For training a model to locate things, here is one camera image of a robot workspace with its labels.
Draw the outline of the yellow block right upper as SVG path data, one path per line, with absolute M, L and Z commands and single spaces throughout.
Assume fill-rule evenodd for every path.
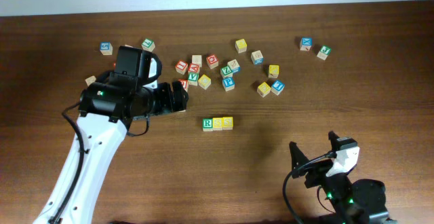
M 269 78 L 278 78 L 278 76 L 279 76 L 279 65 L 270 64 L 269 70 L 268 70 L 268 77 Z

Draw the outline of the green V block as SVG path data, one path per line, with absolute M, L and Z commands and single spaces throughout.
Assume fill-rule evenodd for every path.
M 197 86 L 198 80 L 199 80 L 199 74 L 198 73 L 194 73 L 194 72 L 189 73 L 188 83 L 190 86 Z

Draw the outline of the yellow S block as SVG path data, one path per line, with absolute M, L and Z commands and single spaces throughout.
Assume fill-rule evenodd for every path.
M 222 118 L 222 128 L 224 130 L 232 130 L 233 129 L 233 117 L 223 117 Z
M 212 119 L 213 122 L 213 131 L 223 130 L 223 118 L 222 117 L 214 117 Z

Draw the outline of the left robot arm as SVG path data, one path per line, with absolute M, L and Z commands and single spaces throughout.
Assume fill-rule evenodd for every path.
M 77 121 L 62 116 L 75 137 L 60 176 L 36 223 L 91 223 L 111 161 L 132 122 L 186 110 L 189 99 L 179 81 L 158 83 L 162 63 L 155 53 L 121 46 L 114 70 L 80 95 Z

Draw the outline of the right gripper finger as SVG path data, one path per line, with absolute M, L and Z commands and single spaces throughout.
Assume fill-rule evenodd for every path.
M 306 172 L 305 168 L 306 164 L 309 162 L 309 159 L 298 148 L 295 142 L 290 142 L 289 149 L 292 158 L 292 173 L 304 174 Z
M 340 145 L 338 142 L 339 136 L 334 131 L 330 131 L 330 132 L 328 132 L 328 139 L 331 143 L 332 151 L 338 151 L 340 148 Z

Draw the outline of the blue X block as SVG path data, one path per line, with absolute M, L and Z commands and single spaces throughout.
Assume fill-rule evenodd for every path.
M 309 51 L 312 48 L 313 40 L 311 37 L 302 37 L 300 40 L 300 50 Z

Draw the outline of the yellow block top centre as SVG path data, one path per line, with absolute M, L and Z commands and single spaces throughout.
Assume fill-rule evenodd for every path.
M 246 52 L 247 51 L 247 47 L 248 47 L 248 45 L 247 45 L 245 39 L 238 39 L 238 40 L 235 41 L 235 49 L 237 50 L 237 52 L 239 54 L 243 53 L 243 52 Z

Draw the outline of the wooden block blue side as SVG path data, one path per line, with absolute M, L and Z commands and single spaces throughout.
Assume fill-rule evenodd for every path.
M 236 59 L 227 62 L 227 66 L 231 68 L 233 73 L 238 73 L 241 70 L 241 67 Z

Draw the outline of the red A block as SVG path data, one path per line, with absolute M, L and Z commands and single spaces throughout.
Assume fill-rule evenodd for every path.
M 200 66 L 198 64 L 191 63 L 188 68 L 188 73 L 199 73 Z

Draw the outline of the blue P block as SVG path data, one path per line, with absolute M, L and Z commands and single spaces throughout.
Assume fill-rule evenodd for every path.
M 235 82 L 232 77 L 226 77 L 222 80 L 223 88 L 226 92 L 233 90 L 235 88 Z

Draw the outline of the red I block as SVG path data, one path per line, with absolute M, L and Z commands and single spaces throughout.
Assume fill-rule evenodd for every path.
M 184 75 L 184 74 L 187 72 L 188 67 L 189 67 L 189 65 L 188 65 L 187 62 L 185 62 L 185 61 L 183 61 L 183 60 L 179 60 L 179 61 L 176 63 L 175 69 L 176 69 L 176 71 L 177 71 L 179 74 Z

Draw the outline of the yellow C block centre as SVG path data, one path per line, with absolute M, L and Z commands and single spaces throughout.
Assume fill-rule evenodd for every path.
M 211 79 L 207 75 L 202 75 L 198 79 L 198 85 L 199 85 L 199 87 L 203 88 L 204 90 L 208 89 L 209 86 L 211 85 L 211 83 L 212 83 L 212 81 L 211 81 Z

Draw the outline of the green R block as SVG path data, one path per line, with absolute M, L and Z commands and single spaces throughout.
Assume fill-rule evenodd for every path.
M 204 132 L 212 132 L 214 130 L 213 119 L 212 118 L 204 118 L 202 120 L 202 129 Z

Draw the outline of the wooden block blue bottom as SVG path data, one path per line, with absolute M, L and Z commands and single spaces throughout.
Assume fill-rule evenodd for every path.
M 264 56 L 262 55 L 262 52 L 260 50 L 256 50 L 251 53 L 251 59 L 253 64 L 258 65 L 263 63 Z

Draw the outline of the green J block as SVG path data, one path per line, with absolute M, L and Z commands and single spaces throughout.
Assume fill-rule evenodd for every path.
M 332 49 L 330 47 L 323 45 L 319 49 L 319 51 L 317 53 L 317 57 L 322 59 L 322 60 L 326 60 L 326 58 L 330 55 L 331 51 L 332 51 Z

